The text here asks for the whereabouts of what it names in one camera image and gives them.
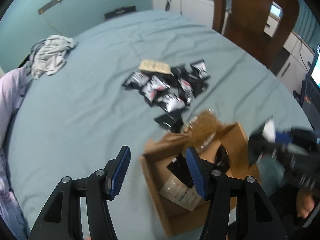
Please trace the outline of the person's right hand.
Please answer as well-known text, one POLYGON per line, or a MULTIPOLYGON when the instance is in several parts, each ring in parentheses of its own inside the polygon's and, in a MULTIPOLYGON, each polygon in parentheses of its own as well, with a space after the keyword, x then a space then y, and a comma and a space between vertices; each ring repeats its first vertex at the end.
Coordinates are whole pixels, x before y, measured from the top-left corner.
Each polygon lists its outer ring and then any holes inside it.
POLYGON ((315 201, 312 194, 309 191, 300 189, 297 194, 296 202, 297 216, 306 219, 314 207, 315 201))

